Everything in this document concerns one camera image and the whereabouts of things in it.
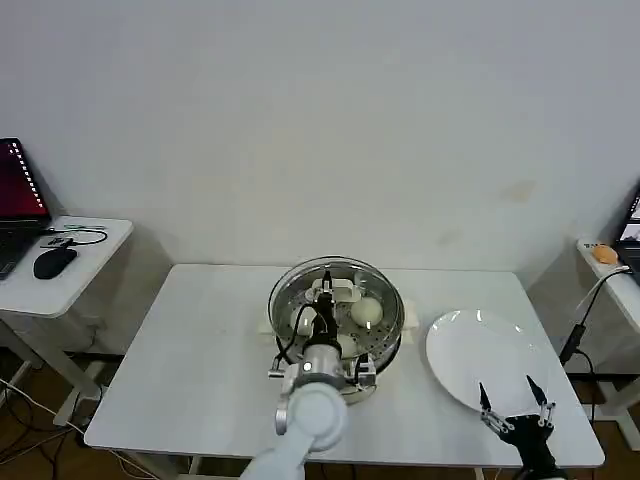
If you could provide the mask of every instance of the white cable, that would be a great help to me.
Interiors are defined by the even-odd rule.
[[[20,390],[18,387],[11,385],[9,382],[7,382],[4,378],[0,378],[0,382],[3,383],[8,389],[19,393],[20,395],[22,395],[24,398],[26,398],[27,400],[29,400],[31,403],[33,403],[36,407],[40,407],[43,410],[46,410],[47,412],[49,412],[51,415],[53,415],[54,417],[56,416],[56,412],[54,412],[53,410],[51,410],[49,407],[45,407],[44,405],[42,405],[41,403],[36,402],[33,398],[31,398],[31,396],[25,392],[23,392],[22,390]],[[80,434],[82,434],[84,436],[84,430],[82,430],[80,427],[78,427],[77,425],[74,425],[73,423],[71,423],[70,421],[66,421],[65,422],[67,425],[69,425],[71,428],[73,428],[74,430],[76,430],[77,432],[79,432]],[[115,455],[116,457],[118,457],[119,459],[121,459],[124,462],[127,462],[130,465],[133,465],[134,467],[136,467],[138,470],[140,470],[141,472],[146,473],[147,475],[149,475],[149,478],[153,478],[154,480],[160,480],[160,478],[158,478],[157,476],[155,476],[153,473],[148,472],[147,470],[139,467],[138,465],[136,465],[135,463],[133,463],[132,461],[128,460],[127,458],[121,456],[120,454],[116,453],[113,450],[107,450],[108,452],[110,452],[112,455]]]
[[[602,277],[595,283],[595,285],[593,287],[591,287],[591,290],[589,290],[587,292],[587,294],[584,296],[584,298],[582,300],[580,300],[580,303],[578,303],[578,305],[576,305],[576,308],[575,308],[574,311],[577,312],[578,310],[580,310],[580,307],[582,307],[582,304],[587,301],[587,299],[591,296],[591,294],[593,292],[595,292],[595,290],[600,286],[600,284],[602,282],[606,282],[608,280],[608,276],[609,275],[611,275],[614,272],[625,272],[627,270],[630,270],[630,268],[627,265],[623,265],[622,267],[614,268],[610,272],[607,272],[606,274],[602,275]]]

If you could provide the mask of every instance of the black mouse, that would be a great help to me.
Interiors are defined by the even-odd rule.
[[[40,280],[51,280],[60,275],[71,261],[78,256],[72,248],[58,247],[43,253],[33,263],[33,275]]]

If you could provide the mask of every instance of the table leg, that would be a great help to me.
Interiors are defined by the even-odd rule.
[[[629,414],[629,407],[640,402],[640,379],[635,380],[620,391],[612,383],[598,382],[606,403],[597,405],[595,419],[603,422],[616,422],[629,448],[640,451],[640,431]],[[582,405],[587,416],[591,415],[591,405]]]
[[[608,392],[607,402],[600,405],[602,413],[615,415],[622,413],[640,402],[640,378],[620,391]]]
[[[6,320],[9,326],[11,326],[11,318],[7,318]],[[40,328],[37,319],[34,319],[33,328],[20,335],[20,338],[36,352],[47,365],[79,389],[85,397],[95,400],[100,398],[100,387],[98,387],[78,365],[67,357],[61,349],[49,342],[46,332]]]
[[[189,465],[189,475],[197,475],[202,464],[202,457],[194,455],[191,457],[191,465]]]
[[[95,378],[100,375],[100,372],[102,372],[103,368],[103,362],[91,362],[84,373],[88,375],[92,380],[95,380]],[[94,402],[97,401],[95,398],[86,398],[77,388],[71,390],[71,393],[67,395],[66,400],[58,409],[58,414],[53,418],[53,424],[59,425],[61,427],[65,426],[73,416],[74,407],[77,409],[84,400],[92,400]]]
[[[125,455],[138,464],[142,465],[149,472],[153,473],[160,480],[176,480],[180,475],[176,466],[166,455],[152,455],[149,453],[138,452],[118,452]]]
[[[9,380],[9,384],[13,385],[14,387],[18,387],[19,383],[27,375],[27,373],[29,373],[29,371],[31,371],[31,363],[27,361],[22,362],[22,365],[20,365],[18,371],[13,375],[13,377],[11,377],[11,380]],[[10,388],[6,388],[3,385],[2,396],[0,397],[0,408],[2,407],[2,405],[4,405],[4,402],[7,402],[9,400],[9,397],[11,397],[11,395],[16,394]]]
[[[9,350],[23,361],[29,362],[33,368],[42,367],[42,359],[33,353],[33,350],[2,320],[0,320],[0,338]]]

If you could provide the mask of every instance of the laptop screen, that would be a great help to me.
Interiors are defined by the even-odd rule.
[[[619,242],[640,243],[640,192],[631,204]]]
[[[49,212],[17,139],[0,141],[0,220],[47,217]]]

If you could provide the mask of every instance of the white desk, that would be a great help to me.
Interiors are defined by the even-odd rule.
[[[94,447],[252,457],[276,440],[280,381],[268,379],[276,352],[259,334],[269,291],[286,269],[178,265],[129,348],[85,441]],[[517,466],[479,415],[440,386],[423,353],[440,314],[491,309],[513,318],[548,349],[548,397],[558,403],[549,441],[558,464],[597,466],[604,454],[529,300],[511,273],[385,270],[420,327],[403,334],[372,397],[349,407],[341,442],[312,459],[350,463]]]
[[[100,269],[113,256],[133,229],[128,220],[110,220],[103,218],[85,218],[62,216],[55,219],[51,227],[67,230],[65,225],[83,225],[104,227],[108,238],[94,245],[73,247],[78,257],[73,260],[57,277],[51,280],[39,280],[33,275],[33,263],[47,250],[41,248],[51,237],[43,237],[20,260],[15,270],[0,281],[0,318],[9,327],[19,329],[16,317],[50,319],[59,317],[69,310],[84,289],[95,278]],[[95,233],[76,232],[72,235],[79,242],[99,239]],[[51,345],[45,332],[38,329],[21,335],[29,345],[52,368],[63,375],[71,384],[80,389],[86,397],[99,394],[99,387],[76,366],[57,347]]]
[[[622,264],[604,265],[599,263],[591,254],[592,248],[599,243],[602,242],[590,238],[580,239],[577,242],[577,248],[596,277],[602,278]],[[607,280],[604,288],[620,308],[629,324],[636,332],[640,333],[640,286],[630,275],[616,275]],[[617,391],[608,382],[599,382],[598,384],[607,401],[596,408],[596,420],[617,422],[629,447],[632,450],[640,451],[640,432],[628,411],[629,407],[640,402],[640,378],[620,391]]]

